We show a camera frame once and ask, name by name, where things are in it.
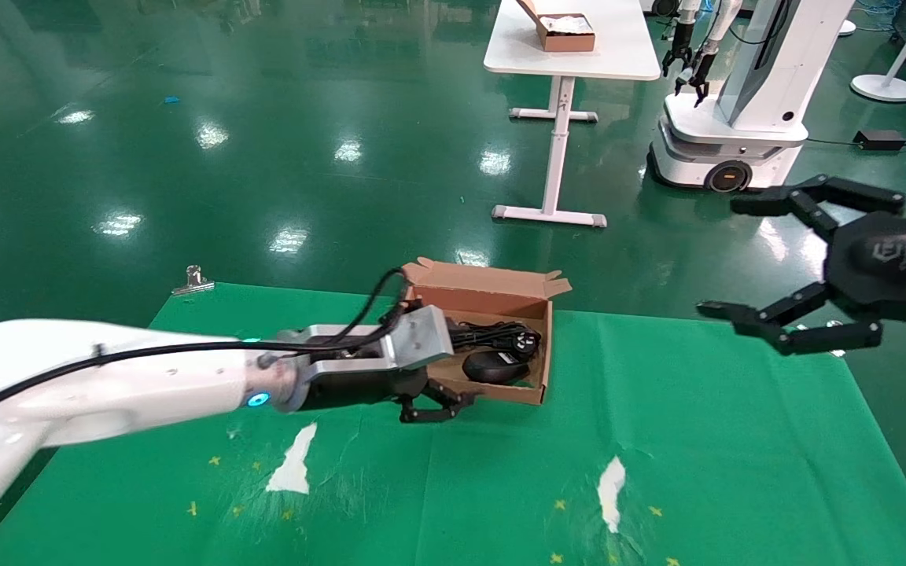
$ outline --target blue indicator light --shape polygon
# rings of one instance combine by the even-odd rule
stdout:
[[[260,407],[265,404],[270,398],[271,396],[267,393],[258,393],[247,400],[247,405],[249,407]]]

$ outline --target open cardboard box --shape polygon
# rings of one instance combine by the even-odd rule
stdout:
[[[579,13],[538,14],[536,13],[536,7],[533,6],[533,0],[517,0],[517,2],[522,6],[526,15],[529,15],[529,19],[536,23],[536,34],[540,37],[540,46],[543,47],[544,51],[561,53],[562,51],[593,50],[593,46],[596,44],[596,32],[593,31],[593,26],[589,25],[589,20],[585,15]],[[543,25],[543,21],[540,21],[540,18],[561,18],[565,16],[586,20],[587,25],[589,25],[589,33],[556,33],[547,29],[547,26]]]
[[[540,333],[540,348],[529,361],[529,374],[516,384],[504,386],[468,380],[461,366],[470,351],[430,363],[429,377],[457,393],[475,391],[490,399],[542,404],[554,343],[551,297],[572,290],[568,279],[558,279],[561,271],[510,271],[418,258],[417,263],[403,266],[403,272],[412,283],[407,290],[409,298],[420,298],[424,304],[438,306],[454,322],[492,325],[517,320]]]

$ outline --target table foot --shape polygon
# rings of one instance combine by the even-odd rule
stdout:
[[[513,108],[510,110],[510,118],[538,118],[554,119],[554,112],[550,110],[536,110],[536,108]],[[593,124],[600,121],[596,112],[569,112],[569,119],[578,119],[580,122],[591,122]]]
[[[582,226],[607,228],[607,216],[589,215],[586,212],[554,211],[546,215],[539,208],[504,207],[496,205],[492,209],[494,219],[521,219],[521,221],[578,223]]]

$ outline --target white table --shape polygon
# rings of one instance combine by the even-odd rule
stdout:
[[[495,19],[492,40],[488,43],[488,52],[484,55],[484,68],[490,72],[511,72],[515,75],[549,75],[549,108],[513,108],[510,115],[554,118],[554,131],[551,132],[551,156],[547,159],[543,206],[521,208],[500,204],[493,209],[492,218],[579,223],[604,228],[607,226],[604,215],[558,210],[569,120],[597,120],[593,112],[572,111],[575,78],[655,80],[659,78],[657,54],[652,48],[639,0],[536,0],[536,9],[543,13],[585,14],[596,32],[596,48],[589,53],[544,53],[533,21],[517,0],[503,0]]]

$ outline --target metal clip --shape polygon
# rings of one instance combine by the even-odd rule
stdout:
[[[197,265],[187,266],[187,284],[173,290],[174,295],[186,295],[198,291],[215,289],[215,281],[209,281],[201,276],[201,268]]]

